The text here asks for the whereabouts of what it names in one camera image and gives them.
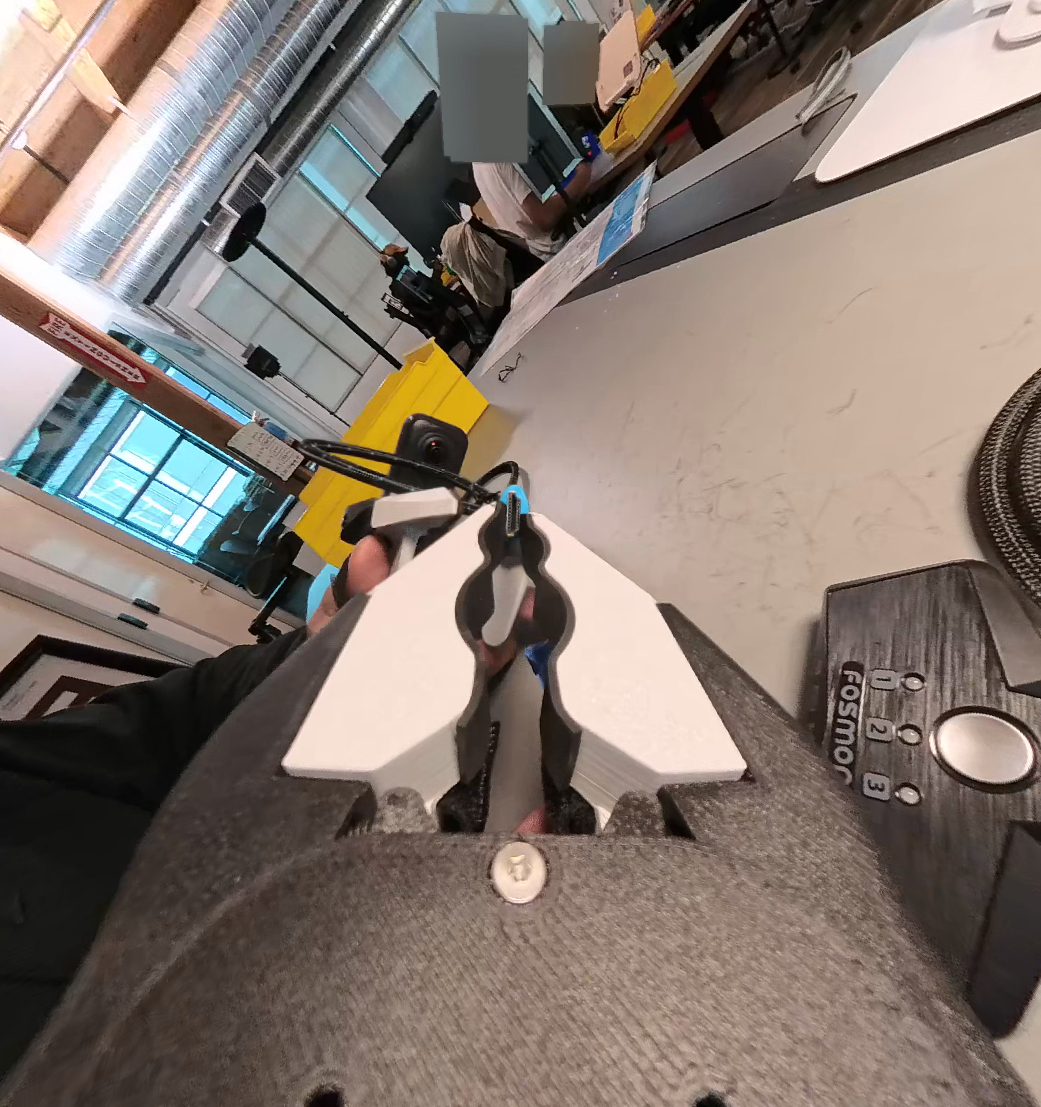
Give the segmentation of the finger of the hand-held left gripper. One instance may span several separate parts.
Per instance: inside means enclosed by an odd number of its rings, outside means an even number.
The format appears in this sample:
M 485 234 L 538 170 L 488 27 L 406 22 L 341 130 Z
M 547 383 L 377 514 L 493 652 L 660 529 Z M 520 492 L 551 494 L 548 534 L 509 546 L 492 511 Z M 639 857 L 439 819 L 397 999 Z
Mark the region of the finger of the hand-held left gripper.
M 391 573 L 418 554 L 418 545 L 457 523 L 458 495 L 450 488 L 396 492 L 377 499 L 370 516 L 371 532 L 389 547 Z
M 491 611 L 483 624 L 483 643 L 503 645 L 511 638 L 530 580 L 522 558 L 503 558 L 491 573 Z

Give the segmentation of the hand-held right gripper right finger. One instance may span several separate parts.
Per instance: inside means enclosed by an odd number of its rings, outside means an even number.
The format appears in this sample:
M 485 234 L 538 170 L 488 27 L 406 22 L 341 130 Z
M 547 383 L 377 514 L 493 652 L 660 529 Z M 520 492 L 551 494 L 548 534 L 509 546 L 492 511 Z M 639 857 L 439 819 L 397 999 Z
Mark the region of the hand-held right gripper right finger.
M 567 728 L 567 786 L 597 815 L 627 793 L 739 782 L 748 762 L 652 594 L 542 514 L 542 580 L 566 607 L 547 664 Z

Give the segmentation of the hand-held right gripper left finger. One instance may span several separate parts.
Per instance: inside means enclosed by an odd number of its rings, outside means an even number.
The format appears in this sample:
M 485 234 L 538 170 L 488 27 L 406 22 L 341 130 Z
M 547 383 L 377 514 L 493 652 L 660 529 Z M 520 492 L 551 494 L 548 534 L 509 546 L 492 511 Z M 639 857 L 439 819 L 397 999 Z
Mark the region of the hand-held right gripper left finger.
M 439 800 L 489 752 L 487 670 L 475 624 L 492 606 L 482 506 L 363 597 L 282 770 Z

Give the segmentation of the yellow plastic bin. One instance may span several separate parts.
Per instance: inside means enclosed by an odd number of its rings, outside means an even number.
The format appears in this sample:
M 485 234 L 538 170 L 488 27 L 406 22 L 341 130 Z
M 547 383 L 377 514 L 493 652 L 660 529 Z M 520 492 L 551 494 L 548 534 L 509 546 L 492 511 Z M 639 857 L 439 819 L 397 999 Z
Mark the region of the yellow plastic bin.
M 394 453 L 409 416 L 424 414 L 470 432 L 487 408 L 486 399 L 433 341 L 411 351 L 400 371 L 382 382 L 346 434 L 346 443 Z M 321 468 L 299 495 L 305 511 L 293 532 L 324 563 L 340 567 L 351 547 L 341 539 L 346 509 L 381 496 L 361 482 Z

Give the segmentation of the black hdmi switch box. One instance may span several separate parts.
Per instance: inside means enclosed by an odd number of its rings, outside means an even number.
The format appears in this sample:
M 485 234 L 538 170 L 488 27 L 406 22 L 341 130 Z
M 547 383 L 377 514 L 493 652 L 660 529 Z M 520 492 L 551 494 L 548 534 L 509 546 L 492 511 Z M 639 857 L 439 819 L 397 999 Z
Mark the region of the black hdmi switch box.
M 1041 632 L 977 560 L 832 586 L 801 716 L 996 1038 L 1041 982 Z

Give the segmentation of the person's left hand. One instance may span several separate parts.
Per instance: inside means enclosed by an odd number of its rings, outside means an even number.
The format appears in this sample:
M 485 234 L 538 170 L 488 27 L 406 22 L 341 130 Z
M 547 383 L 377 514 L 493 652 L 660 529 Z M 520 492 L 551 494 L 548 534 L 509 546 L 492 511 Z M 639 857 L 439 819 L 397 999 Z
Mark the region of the person's left hand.
M 334 575 L 334 581 L 321 594 L 315 612 L 307 621 L 307 637 L 312 639 L 319 635 L 350 599 L 370 592 L 386 580 L 391 575 L 393 560 L 394 554 L 384 539 L 368 536 L 360 540 Z M 499 674 L 520 653 L 537 656 L 542 652 L 544 644 L 535 638 L 535 598 L 534 587 L 528 586 L 514 618 L 511 637 L 502 643 L 489 644 L 485 640 L 478 640 L 478 651 L 487 676 Z

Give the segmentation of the beige hanging jacket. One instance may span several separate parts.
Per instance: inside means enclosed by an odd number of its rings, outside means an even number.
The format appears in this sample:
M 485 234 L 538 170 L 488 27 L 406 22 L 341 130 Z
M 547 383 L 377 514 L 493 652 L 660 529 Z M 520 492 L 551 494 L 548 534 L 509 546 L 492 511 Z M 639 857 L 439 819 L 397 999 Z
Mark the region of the beige hanging jacket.
M 470 223 L 450 226 L 441 239 L 445 267 L 482 309 L 504 307 L 514 286 L 514 272 L 505 248 Z

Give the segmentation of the printed paper sheet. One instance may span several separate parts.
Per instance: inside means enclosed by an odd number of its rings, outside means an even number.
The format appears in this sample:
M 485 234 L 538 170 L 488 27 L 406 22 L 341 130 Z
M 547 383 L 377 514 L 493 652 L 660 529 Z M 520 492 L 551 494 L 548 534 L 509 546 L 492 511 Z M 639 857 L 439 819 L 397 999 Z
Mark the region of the printed paper sheet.
M 561 301 L 605 268 L 645 229 L 655 164 L 649 165 L 592 223 L 514 292 L 511 311 L 478 358 L 474 376 L 496 368 Z

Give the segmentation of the large black monitor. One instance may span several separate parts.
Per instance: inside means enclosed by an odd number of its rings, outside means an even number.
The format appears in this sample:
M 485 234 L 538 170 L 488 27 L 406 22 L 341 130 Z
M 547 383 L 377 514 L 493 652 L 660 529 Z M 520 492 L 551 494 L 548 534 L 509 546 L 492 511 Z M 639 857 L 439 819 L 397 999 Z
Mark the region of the large black monitor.
M 468 163 L 443 149 L 439 93 L 430 91 L 400 126 L 382 154 L 384 169 L 368 194 L 371 203 L 410 247 L 431 259 L 446 229 L 464 220 L 480 201 Z

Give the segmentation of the black disc floor stand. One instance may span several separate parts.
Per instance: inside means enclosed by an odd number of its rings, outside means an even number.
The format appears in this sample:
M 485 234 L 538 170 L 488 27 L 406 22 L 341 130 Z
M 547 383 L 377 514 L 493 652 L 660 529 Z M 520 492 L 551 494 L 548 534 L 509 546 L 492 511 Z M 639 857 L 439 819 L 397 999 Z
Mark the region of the black disc floor stand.
M 266 223 L 267 208 L 262 201 L 256 201 L 248 207 L 234 223 L 231 231 L 221 247 L 221 258 L 227 263 L 234 263 L 251 250 L 262 255 L 270 263 L 286 275 L 297 287 L 312 298 L 330 315 L 333 315 L 342 325 L 365 344 L 377 356 L 385 360 L 390 368 L 400 370 L 402 362 L 393 355 L 384 345 L 377 341 L 364 327 L 358 323 L 342 309 L 334 304 L 327 296 L 319 291 L 315 284 L 310 284 L 282 256 L 275 254 L 274 249 L 262 242 L 262 229 Z

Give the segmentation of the dark framed sign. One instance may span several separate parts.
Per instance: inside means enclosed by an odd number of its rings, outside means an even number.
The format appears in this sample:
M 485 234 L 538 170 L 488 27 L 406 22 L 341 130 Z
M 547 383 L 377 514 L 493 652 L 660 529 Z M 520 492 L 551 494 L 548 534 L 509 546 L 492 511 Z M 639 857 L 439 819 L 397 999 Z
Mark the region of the dark framed sign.
M 176 668 L 158 656 L 37 635 L 0 670 L 0 722 L 37 721 Z

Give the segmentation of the dark grey desk mat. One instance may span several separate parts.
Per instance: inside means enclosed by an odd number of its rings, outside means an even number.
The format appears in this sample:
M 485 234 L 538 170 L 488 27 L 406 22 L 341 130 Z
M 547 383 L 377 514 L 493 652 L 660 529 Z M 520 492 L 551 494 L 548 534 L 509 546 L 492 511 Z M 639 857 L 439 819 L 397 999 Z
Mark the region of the dark grey desk mat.
M 646 220 L 632 242 L 611 259 L 614 269 L 688 242 L 777 201 L 825 144 L 856 100 L 841 95 L 806 123 L 795 123 L 736 159 L 692 183 L 653 186 Z

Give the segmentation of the white boxy device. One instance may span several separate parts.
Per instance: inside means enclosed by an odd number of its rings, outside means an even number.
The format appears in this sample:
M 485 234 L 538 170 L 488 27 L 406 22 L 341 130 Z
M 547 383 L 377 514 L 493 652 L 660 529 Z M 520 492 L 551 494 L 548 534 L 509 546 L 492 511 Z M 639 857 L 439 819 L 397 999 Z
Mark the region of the white boxy device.
M 637 21 L 631 2 L 618 2 L 612 14 L 616 18 L 600 40 L 598 54 L 596 100 L 604 113 L 637 89 L 642 77 Z

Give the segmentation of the wooden office table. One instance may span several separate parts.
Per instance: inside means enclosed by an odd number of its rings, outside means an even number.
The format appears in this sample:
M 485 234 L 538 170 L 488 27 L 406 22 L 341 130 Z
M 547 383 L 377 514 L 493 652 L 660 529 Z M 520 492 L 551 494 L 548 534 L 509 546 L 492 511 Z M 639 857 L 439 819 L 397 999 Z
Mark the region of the wooden office table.
M 652 118 L 635 144 L 614 156 L 606 153 L 608 157 L 601 170 L 595 172 L 596 180 L 611 180 L 643 165 L 655 144 L 667 130 L 677 124 L 681 113 L 689 112 L 691 107 L 695 111 L 707 108 L 707 114 L 711 113 L 712 101 L 708 99 L 707 82 L 720 71 L 730 55 L 734 40 L 745 29 L 749 20 L 757 14 L 760 7 L 757 2 L 741 2 L 692 53 L 672 69 L 677 94 L 666 102 L 662 111 Z

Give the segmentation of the small clear plastic item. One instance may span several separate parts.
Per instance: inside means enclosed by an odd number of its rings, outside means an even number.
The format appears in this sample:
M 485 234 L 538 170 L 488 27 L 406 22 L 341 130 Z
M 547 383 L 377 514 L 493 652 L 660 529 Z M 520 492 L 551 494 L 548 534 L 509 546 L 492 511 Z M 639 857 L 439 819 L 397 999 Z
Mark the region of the small clear plastic item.
M 853 61 L 851 48 L 847 46 L 838 48 L 829 56 L 824 68 L 821 69 L 820 76 L 810 87 L 805 103 L 798 108 L 795 116 L 802 130 L 805 130 L 823 108 L 831 105 L 836 94 L 844 90 Z

